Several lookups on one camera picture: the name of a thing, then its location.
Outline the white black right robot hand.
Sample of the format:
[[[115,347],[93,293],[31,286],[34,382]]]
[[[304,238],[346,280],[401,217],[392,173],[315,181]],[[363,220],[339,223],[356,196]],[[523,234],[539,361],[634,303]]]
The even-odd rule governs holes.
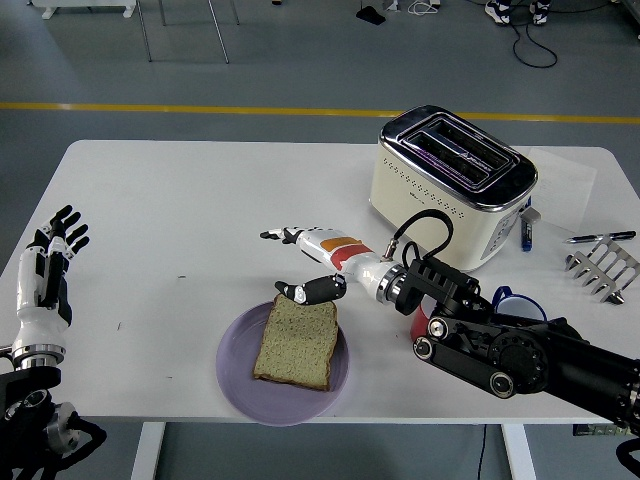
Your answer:
[[[262,239],[280,240],[297,246],[312,260],[324,265],[331,274],[299,285],[283,281],[275,288],[300,305],[317,305],[342,298],[347,285],[361,284],[380,303],[390,301],[392,283],[405,273],[404,267],[386,260],[362,241],[334,229],[283,227],[260,234]]]

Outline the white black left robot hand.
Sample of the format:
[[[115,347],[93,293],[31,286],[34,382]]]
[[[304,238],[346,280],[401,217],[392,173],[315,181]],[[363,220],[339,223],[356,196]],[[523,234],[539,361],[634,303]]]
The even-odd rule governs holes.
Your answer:
[[[72,321],[66,274],[71,260],[90,241],[89,227],[80,219],[80,212],[64,206],[36,229],[20,256],[16,350],[30,345],[62,346],[62,333]]]

